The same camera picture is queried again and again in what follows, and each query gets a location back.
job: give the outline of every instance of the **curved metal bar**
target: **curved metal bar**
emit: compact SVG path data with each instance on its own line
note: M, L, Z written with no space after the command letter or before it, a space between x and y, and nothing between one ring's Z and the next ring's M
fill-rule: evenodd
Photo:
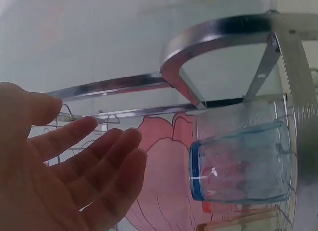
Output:
M318 39L318 15L315 14L279 14L270 11L266 14L236 16L204 22L177 35L165 46L161 55L163 78L193 105L198 108L202 107L202 100L194 92L197 89L191 88L180 74L182 65L198 55L216 49L265 43L274 29L273 21L280 21L286 28L297 31L302 40ZM260 65L258 72L263 75L264 70L269 71L264 74L266 76L255 79L254 88L250 88L248 97L257 93L278 56L279 54L264 55L265 63Z
M238 16L194 26L173 38L162 51L163 78L197 108L204 104L180 75L190 59L208 51L266 42L271 29L267 15Z

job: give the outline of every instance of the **glass cup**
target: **glass cup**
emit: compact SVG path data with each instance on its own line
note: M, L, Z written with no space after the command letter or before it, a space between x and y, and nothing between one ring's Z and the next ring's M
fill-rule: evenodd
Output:
M288 129L277 120L198 140L190 148L192 196L227 204L286 200L291 154Z

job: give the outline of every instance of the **metal shelf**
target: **metal shelf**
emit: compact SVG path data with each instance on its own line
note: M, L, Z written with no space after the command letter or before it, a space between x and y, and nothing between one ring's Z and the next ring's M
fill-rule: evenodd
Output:
M281 57L289 83L289 92L285 98L288 126L293 152L293 187L288 202L282 204L284 210L284 230L290 231L293 226L301 227L303 217L310 214L310 221L316 222L318 207L313 203L306 207L298 190L318 184L318 103L315 95L311 70L302 46L302 40L318 39L318 15L314 14L280 14L270 11L261 15L246 15L208 21L196 25L173 38L162 51L160 72L140 76L107 80L92 84L66 88L48 93L63 101L108 96L150 89L175 88L189 100L189 104L167 107L129 109L111 113L93 114L111 121L113 117L133 117L163 113L204 110L211 107L242 103L255 96L268 75ZM234 98L221 101L203 100L198 89L182 69L182 65L190 59L203 53L225 47L266 43L267 47L255 77L244 98Z

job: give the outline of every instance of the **finger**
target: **finger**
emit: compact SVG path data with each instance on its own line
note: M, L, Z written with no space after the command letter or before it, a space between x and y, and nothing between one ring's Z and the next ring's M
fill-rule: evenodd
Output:
M122 133L120 129L111 129L82 152L50 169L65 184L77 180L102 160Z
M31 125L47 123L60 108L60 100L34 95L12 83L0 83L0 173L7 177L14 173L20 166Z
M113 186L82 211L91 231L108 230L125 216L141 191L146 160L143 151L132 151L127 155Z
M41 159L47 161L84 139L97 125L95 118L87 116L53 131L32 137L29 141L37 148Z
M33 125L46 125L59 115L62 108L62 101L60 99L44 93L26 93Z
M111 184L126 156L138 147L140 140L141 134L137 129L126 130L98 165L67 185L79 208L90 204Z

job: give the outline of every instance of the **pink cartoon drawing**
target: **pink cartoon drawing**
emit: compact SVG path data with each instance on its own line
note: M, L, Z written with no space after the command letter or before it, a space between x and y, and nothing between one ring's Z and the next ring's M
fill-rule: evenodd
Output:
M139 231L193 231L212 219L194 201L189 183L189 148L194 116L176 114L169 121L145 117L140 148L148 160L142 191L126 218Z

